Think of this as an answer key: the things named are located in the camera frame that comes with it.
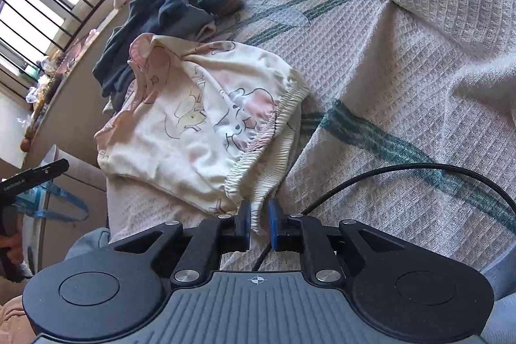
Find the person's left hand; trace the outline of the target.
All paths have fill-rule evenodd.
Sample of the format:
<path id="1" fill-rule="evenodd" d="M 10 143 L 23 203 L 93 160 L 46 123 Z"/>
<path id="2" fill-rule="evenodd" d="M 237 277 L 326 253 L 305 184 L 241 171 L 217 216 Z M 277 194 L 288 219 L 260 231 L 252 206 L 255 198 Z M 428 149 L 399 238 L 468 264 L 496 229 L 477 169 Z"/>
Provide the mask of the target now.
<path id="1" fill-rule="evenodd" d="M 13 236 L 0 236 L 0 247 L 7 249 L 7 258 L 14 265 L 19 265 L 24 261 L 22 236 L 20 233 L 16 233 Z"/>

